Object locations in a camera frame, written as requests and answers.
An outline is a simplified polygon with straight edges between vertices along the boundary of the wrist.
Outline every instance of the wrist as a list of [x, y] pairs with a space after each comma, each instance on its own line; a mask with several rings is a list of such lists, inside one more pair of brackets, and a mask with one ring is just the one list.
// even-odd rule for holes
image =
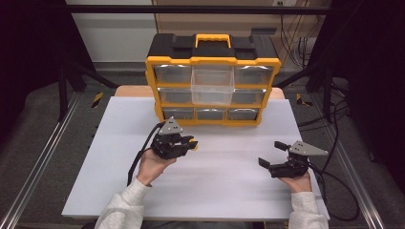
[[141, 184], [143, 184], [143, 185], [145, 185], [145, 186], [147, 186], [147, 187], [150, 187], [150, 186], [151, 186], [151, 182], [152, 182], [151, 178], [148, 178], [148, 177], [145, 177], [145, 176], [137, 175], [137, 180], [138, 180]]

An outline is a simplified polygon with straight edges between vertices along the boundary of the black cable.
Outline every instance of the black cable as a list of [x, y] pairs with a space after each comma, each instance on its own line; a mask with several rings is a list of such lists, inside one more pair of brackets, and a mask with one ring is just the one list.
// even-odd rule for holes
[[[347, 115], [349, 112], [345, 112], [345, 113], [343, 113], [343, 115], [341, 115], [339, 118], [337, 118], [337, 120], [340, 120], [340, 119], [342, 119], [345, 115]], [[314, 131], [314, 130], [318, 130], [318, 129], [321, 129], [321, 128], [325, 128], [325, 127], [329, 127], [331, 125], [331, 123], [328, 123], [327, 125], [324, 125], [324, 126], [320, 126], [320, 127], [314, 127], [314, 128], [310, 128], [310, 129], [306, 129], [306, 130], [299, 130], [300, 131], [300, 133], [302, 133], [302, 132], [307, 132], [307, 131]]]
[[338, 127], [337, 127], [337, 121], [336, 121], [336, 108], [337, 108], [337, 107], [339, 106], [339, 104], [341, 104], [342, 102], [345, 102], [345, 100], [341, 100], [340, 102], [338, 102], [338, 103], [334, 106], [334, 109], [333, 109], [333, 112], [334, 112], [334, 114], [333, 114], [333, 123], [334, 123], [334, 128], [336, 129], [336, 135], [335, 135], [335, 137], [334, 137], [333, 146], [331, 147], [330, 153], [328, 154], [327, 161], [325, 162], [324, 168], [323, 168], [322, 171], [321, 171], [322, 174], [323, 174], [323, 173], [325, 172], [325, 170], [327, 169], [327, 167], [328, 167], [328, 165], [329, 165], [329, 163], [330, 163], [331, 156], [333, 155], [334, 149], [336, 148], [337, 138], [339, 137], [339, 129], [338, 129]]
[[134, 176], [134, 171], [135, 168], [137, 168], [138, 162], [140, 160], [140, 158], [142, 157], [143, 153], [145, 153], [146, 151], [146, 146], [148, 145], [149, 140], [152, 137], [152, 134], [156, 131], [157, 128], [161, 128], [164, 125], [164, 121], [161, 123], [156, 124], [156, 126], [152, 129], [151, 133], [149, 133], [149, 136], [146, 137], [146, 141], [142, 146], [142, 149], [138, 152], [137, 156], [134, 159], [134, 162], [131, 165], [131, 168], [128, 171], [128, 180], [127, 180], [127, 186], [131, 184], [132, 182], [132, 178]]
[[333, 174], [331, 174], [331, 173], [328, 173], [328, 172], [325, 172], [325, 171], [323, 172], [323, 174], [328, 175], [329, 177], [334, 178], [334, 179], [337, 180], [340, 184], [342, 184], [342, 185], [349, 191], [349, 193], [352, 195], [352, 197], [353, 197], [353, 199], [354, 199], [354, 202], [355, 202], [355, 206], [356, 206], [355, 214], [354, 214], [354, 216], [351, 217], [351, 218], [341, 218], [341, 217], [338, 217], [338, 216], [332, 214], [331, 212], [329, 212], [330, 216], [331, 216], [331, 217], [334, 217], [335, 219], [342, 220], [342, 221], [353, 221], [353, 220], [357, 219], [358, 216], [360, 215], [360, 206], [359, 206], [359, 203], [358, 203], [358, 199], [357, 199], [357, 197], [355, 196], [355, 194], [354, 194], [354, 192], [352, 191], [352, 189], [351, 189], [347, 184], [345, 184], [345, 182], [343, 182], [341, 179], [339, 179], [339, 178], [336, 177], [335, 175], [333, 175]]
[[[332, 113], [330, 113], [330, 114], [331, 114], [331, 115], [332, 115], [332, 114], [335, 114], [335, 113], [337, 113], [337, 112], [339, 112], [339, 111], [341, 111], [341, 110], [344, 110], [344, 109], [346, 109], [346, 108], [348, 108], [348, 106], [345, 106], [345, 107], [343, 107], [343, 108], [339, 108], [339, 109], [337, 109], [335, 112], [332, 112]], [[325, 118], [325, 116], [324, 116], [324, 115], [321, 115], [321, 116], [319, 116], [319, 117], [317, 117], [317, 118], [315, 118], [315, 119], [313, 119], [313, 120], [305, 121], [305, 122], [300, 122], [300, 123], [297, 124], [297, 126], [298, 126], [298, 127], [307, 126], [307, 125], [310, 125], [310, 124], [312, 124], [312, 123], [315, 123], [315, 122], [317, 122], [317, 121], [319, 121], [319, 120], [322, 120], [322, 119], [324, 119], [324, 118]]]

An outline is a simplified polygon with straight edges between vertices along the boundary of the clear plastic drawer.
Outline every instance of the clear plastic drawer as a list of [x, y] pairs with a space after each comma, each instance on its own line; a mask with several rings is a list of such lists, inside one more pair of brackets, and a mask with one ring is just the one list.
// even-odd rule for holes
[[235, 66], [236, 84], [268, 84], [272, 66]]
[[190, 83], [189, 65], [155, 65], [154, 69], [158, 83]]
[[191, 103], [191, 90], [183, 88], [158, 88], [164, 103]]
[[175, 119], [193, 119], [193, 108], [162, 108], [164, 118], [173, 116]]
[[228, 120], [256, 120], [259, 109], [238, 108], [229, 109], [227, 112]]
[[235, 89], [232, 95], [233, 104], [261, 104], [266, 90]]
[[235, 88], [233, 68], [226, 65], [194, 66], [191, 93], [194, 104], [229, 105]]
[[198, 120], [224, 120], [225, 109], [218, 108], [199, 108], [197, 109]]

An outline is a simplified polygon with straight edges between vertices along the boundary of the sweater sleeve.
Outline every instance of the sweater sleeve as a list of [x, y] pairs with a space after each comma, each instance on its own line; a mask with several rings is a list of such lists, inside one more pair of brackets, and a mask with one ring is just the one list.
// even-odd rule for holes
[[289, 215], [288, 228], [329, 228], [328, 220], [319, 214], [313, 192], [291, 194], [293, 212]]
[[136, 178], [121, 193], [114, 194], [99, 216], [96, 228], [140, 228], [143, 221], [143, 199], [150, 191]]

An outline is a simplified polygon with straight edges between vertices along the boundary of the human hand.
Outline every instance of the human hand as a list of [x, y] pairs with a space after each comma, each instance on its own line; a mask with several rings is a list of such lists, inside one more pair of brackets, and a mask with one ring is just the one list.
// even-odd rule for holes
[[145, 186], [150, 186], [150, 183], [158, 178], [163, 173], [167, 166], [176, 162], [175, 158], [162, 159], [155, 155], [152, 149], [143, 153], [140, 158], [139, 171], [137, 179]]
[[308, 171], [302, 177], [280, 177], [279, 179], [289, 187], [292, 193], [312, 192]]

